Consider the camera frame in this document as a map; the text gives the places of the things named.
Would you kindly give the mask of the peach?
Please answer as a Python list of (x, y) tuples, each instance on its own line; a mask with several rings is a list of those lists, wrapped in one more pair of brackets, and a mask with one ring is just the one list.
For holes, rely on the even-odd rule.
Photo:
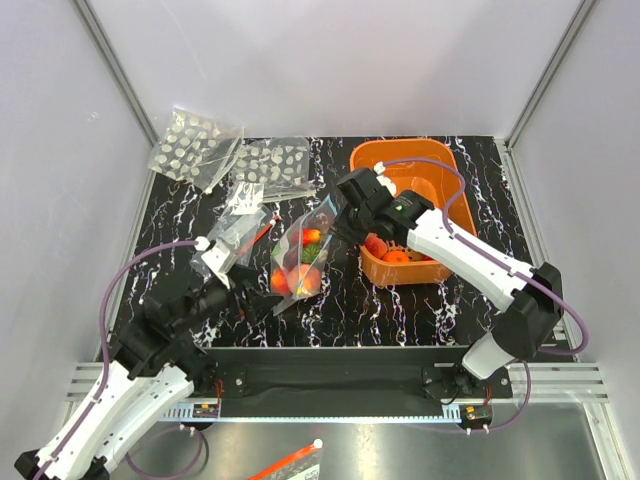
[(321, 272), (309, 264), (296, 266), (290, 271), (276, 268), (271, 273), (271, 291), (282, 296), (314, 296), (319, 293), (321, 284)]

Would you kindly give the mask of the blue zipper clear bag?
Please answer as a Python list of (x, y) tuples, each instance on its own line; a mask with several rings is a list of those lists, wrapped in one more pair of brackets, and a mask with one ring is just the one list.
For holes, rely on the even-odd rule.
[[(303, 249), (303, 246), (300, 243), (301, 231), (303, 228), (319, 229), (324, 233), (324, 238), (320, 243), (322, 251), (311, 266), (317, 268), (321, 272), (323, 282), (324, 269), (329, 256), (331, 242), (334, 238), (334, 234), (331, 233), (330, 227), (333, 224), (337, 213), (338, 208), (335, 200), (331, 196), (327, 196), (314, 210), (300, 216), (286, 230), (273, 248), (271, 252), (271, 273), (276, 268), (290, 271), (294, 267), (302, 265), (303, 263), (300, 259)], [(298, 301), (306, 300), (318, 295), (297, 297), (282, 296), (276, 293), (273, 294), (281, 297), (281, 301), (273, 308), (273, 313), (275, 315), (282, 314)]]

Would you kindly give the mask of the orange plastic basket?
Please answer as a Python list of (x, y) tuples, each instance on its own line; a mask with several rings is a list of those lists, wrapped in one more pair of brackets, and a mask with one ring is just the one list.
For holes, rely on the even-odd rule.
[[(469, 234), (477, 234), (461, 182), (454, 154), (440, 140), (429, 138), (401, 138), (365, 142), (352, 152), (350, 167), (372, 168), (383, 162), (386, 175), (397, 187), (394, 201), (388, 208), (392, 220), (405, 216), (413, 221), (424, 212), (437, 225), (442, 224), (441, 210), (448, 201), (448, 219)], [(380, 287), (436, 284), (447, 280), (452, 271), (436, 261), (431, 254), (414, 251), (392, 239), (386, 242), (388, 251), (402, 250), (409, 263), (393, 264), (373, 257), (361, 248), (362, 269), (366, 277)]]

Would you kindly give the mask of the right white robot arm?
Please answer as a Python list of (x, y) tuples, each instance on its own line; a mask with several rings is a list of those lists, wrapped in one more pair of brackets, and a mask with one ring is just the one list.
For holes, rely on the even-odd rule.
[(535, 268), (500, 253), (450, 222), (422, 195), (397, 192), (386, 176), (358, 168), (337, 184), (343, 207), (332, 225), (337, 236), (361, 245), (368, 234), (425, 254), (482, 292), (501, 312), (492, 330), (475, 341), (454, 371), (466, 396), (486, 389), (498, 369), (536, 355), (566, 308), (562, 280), (548, 263)]

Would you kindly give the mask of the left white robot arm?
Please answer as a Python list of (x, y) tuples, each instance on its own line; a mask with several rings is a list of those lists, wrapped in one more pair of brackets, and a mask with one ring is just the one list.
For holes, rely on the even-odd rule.
[(179, 291), (174, 275), (149, 294), (109, 348), (109, 362), (68, 422), (44, 447), (14, 463), (24, 479), (108, 479), (127, 451), (169, 408), (215, 386), (216, 364), (192, 329), (225, 312), (254, 319), (259, 272), (232, 267)]

